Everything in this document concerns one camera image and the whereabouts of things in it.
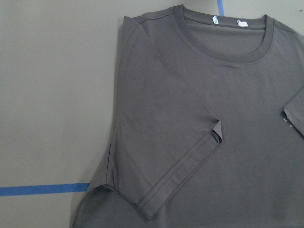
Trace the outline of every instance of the neckline ribbing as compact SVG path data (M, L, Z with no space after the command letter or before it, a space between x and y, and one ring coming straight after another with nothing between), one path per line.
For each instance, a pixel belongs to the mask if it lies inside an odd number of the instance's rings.
M176 24L178 33L183 37L191 48L195 49L200 54L212 58L216 61L222 61L233 64L247 64L260 60L270 49L273 40L274 23L275 19L267 14L257 19L246 19L246 18L234 18L227 16L217 16L220 21L220 25L214 24L212 17L214 15L197 12L186 8L183 4L170 7L173 20ZM225 26L237 29L264 29L263 41L260 46L254 51L242 54L242 55L225 55L216 51L213 51L203 44L199 43L196 38L189 32L185 19L191 19L196 22L215 25ZM246 21L248 27L239 27L237 20Z

